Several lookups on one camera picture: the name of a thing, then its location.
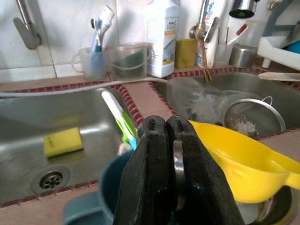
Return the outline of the grey plastic frame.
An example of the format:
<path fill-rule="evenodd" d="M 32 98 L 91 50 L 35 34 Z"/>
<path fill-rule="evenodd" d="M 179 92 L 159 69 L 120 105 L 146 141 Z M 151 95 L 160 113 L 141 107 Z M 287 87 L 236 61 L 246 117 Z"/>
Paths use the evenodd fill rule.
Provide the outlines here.
<path fill-rule="evenodd" d="M 270 16 L 263 37 L 287 34 L 300 20 L 300 0 L 269 0 L 266 8 L 270 11 Z"/>

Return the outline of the yellow plastic colander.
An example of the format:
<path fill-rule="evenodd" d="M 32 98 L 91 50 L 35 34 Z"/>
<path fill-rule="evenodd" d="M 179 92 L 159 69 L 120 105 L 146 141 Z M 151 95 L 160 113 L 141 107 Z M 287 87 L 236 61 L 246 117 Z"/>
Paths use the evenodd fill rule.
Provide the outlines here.
<path fill-rule="evenodd" d="M 300 190 L 300 163 L 234 130 L 196 121 L 191 124 L 225 173 L 236 201 L 264 202 L 283 186 Z"/>

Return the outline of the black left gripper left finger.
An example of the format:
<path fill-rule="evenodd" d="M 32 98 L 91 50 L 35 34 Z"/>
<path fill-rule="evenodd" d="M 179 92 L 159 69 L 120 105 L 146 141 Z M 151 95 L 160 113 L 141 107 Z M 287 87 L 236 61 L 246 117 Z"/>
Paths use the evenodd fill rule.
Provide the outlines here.
<path fill-rule="evenodd" d="M 137 131 L 123 169 L 113 225 L 168 225 L 175 208 L 174 171 L 165 120 L 152 115 Z"/>

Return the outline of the white toothpaste tube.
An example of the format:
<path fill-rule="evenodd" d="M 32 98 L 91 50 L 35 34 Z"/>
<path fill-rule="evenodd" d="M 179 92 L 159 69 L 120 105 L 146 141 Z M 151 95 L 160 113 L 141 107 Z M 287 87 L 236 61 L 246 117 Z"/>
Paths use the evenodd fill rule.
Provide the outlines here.
<path fill-rule="evenodd" d="M 115 12 L 108 5 L 105 5 L 98 21 L 99 35 L 103 35 L 110 28 L 114 16 Z"/>

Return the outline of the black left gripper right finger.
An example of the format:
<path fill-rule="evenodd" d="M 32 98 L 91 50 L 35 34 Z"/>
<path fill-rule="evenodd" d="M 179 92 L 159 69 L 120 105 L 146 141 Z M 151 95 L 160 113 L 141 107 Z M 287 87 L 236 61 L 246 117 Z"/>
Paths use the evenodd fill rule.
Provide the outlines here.
<path fill-rule="evenodd" d="M 170 146 L 181 141 L 185 204 L 175 213 L 178 225 L 240 225 L 240 211 L 220 166 L 192 124 L 174 115 L 167 122 Z"/>

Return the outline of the red white handled utensil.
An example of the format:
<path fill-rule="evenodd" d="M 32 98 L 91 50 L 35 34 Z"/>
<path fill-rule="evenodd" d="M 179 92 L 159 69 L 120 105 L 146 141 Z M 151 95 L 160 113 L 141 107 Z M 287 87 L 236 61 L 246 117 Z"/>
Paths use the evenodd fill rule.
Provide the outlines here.
<path fill-rule="evenodd" d="M 233 43 L 235 43 L 238 39 L 239 39 L 239 37 L 247 30 L 247 28 L 248 28 L 248 25 L 245 23 L 245 24 L 243 24 L 237 31 L 236 31 L 236 36 L 232 39 L 232 40 L 230 40 L 229 42 L 227 42 L 226 44 L 227 45 L 231 45 L 231 44 L 233 44 Z"/>

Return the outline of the white detergent bottle yellow cap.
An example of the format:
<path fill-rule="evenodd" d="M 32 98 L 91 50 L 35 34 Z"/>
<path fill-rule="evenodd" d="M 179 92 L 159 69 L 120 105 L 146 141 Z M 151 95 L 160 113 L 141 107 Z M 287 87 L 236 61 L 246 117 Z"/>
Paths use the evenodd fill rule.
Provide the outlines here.
<path fill-rule="evenodd" d="M 148 74 L 164 78 L 174 72 L 180 7 L 173 0 L 152 0 L 145 9 L 146 42 L 151 44 Z"/>

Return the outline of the clear plastic utensil cup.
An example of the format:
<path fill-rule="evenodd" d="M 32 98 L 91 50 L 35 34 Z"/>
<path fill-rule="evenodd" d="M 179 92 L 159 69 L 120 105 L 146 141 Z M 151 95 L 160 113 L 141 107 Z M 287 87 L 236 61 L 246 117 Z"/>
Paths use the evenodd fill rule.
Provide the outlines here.
<path fill-rule="evenodd" d="M 218 44 L 214 59 L 215 68 L 228 65 L 232 49 L 233 45 Z"/>

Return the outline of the stainless steel bowl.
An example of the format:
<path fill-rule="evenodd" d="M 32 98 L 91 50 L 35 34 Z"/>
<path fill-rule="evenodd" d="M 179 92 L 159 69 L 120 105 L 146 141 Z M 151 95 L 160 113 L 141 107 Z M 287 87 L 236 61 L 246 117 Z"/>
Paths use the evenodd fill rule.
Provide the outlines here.
<path fill-rule="evenodd" d="M 236 203 L 245 225 L 292 225 L 299 213 L 300 197 L 297 190 L 284 186 L 264 202 Z"/>

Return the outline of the clear plastic pail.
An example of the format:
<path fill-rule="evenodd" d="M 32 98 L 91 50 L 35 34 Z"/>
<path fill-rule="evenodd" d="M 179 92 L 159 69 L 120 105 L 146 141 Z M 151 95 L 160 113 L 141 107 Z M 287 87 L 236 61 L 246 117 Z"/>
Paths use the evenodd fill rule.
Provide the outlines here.
<path fill-rule="evenodd" d="M 151 46 L 148 43 L 129 43 L 108 46 L 104 53 L 114 80 L 133 81 L 147 75 Z"/>

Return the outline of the teal plastic mug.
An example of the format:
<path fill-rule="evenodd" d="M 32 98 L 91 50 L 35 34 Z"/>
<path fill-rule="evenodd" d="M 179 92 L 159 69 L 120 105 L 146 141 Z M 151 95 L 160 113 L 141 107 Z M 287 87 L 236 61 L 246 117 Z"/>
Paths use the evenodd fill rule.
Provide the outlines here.
<path fill-rule="evenodd" d="M 113 225 L 123 169 L 134 151 L 112 160 L 102 173 L 99 188 L 69 201 L 64 208 L 64 225 Z"/>

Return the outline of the steel mesh strainer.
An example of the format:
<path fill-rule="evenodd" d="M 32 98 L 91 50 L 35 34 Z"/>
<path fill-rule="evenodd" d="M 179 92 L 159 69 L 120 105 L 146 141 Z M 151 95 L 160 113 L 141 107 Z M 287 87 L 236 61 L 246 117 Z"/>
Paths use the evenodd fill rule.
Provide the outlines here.
<path fill-rule="evenodd" d="M 235 121 L 245 118 L 256 126 L 255 134 L 246 135 L 253 139 L 269 136 L 286 130 L 283 117 L 273 107 L 273 97 L 263 99 L 241 98 L 229 104 L 223 119 L 223 126 L 234 130 Z"/>

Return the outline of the round sink drain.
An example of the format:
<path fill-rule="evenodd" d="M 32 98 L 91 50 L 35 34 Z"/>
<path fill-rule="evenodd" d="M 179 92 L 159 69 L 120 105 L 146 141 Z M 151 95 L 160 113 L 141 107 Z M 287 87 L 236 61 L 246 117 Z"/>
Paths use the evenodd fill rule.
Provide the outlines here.
<path fill-rule="evenodd" d="M 30 184 L 31 191 L 35 194 L 41 194 L 62 188 L 68 184 L 70 175 L 70 170 L 63 165 L 44 168 L 34 176 Z"/>

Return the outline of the green white handled utensil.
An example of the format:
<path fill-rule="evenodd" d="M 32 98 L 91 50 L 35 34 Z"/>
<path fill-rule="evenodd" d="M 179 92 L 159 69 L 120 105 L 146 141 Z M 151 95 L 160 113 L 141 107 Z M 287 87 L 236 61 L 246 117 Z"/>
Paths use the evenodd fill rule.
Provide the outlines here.
<path fill-rule="evenodd" d="M 137 140 L 135 123 L 111 92 L 103 91 L 101 95 L 122 132 L 122 141 L 128 143 L 133 150 L 136 150 Z"/>

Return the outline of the blue plate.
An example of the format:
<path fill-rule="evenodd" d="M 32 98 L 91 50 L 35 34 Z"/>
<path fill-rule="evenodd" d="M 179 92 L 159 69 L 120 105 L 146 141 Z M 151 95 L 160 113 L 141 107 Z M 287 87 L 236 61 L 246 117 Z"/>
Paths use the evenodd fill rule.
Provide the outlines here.
<path fill-rule="evenodd" d="M 300 54 L 300 41 L 292 43 L 284 48 L 287 51 Z"/>

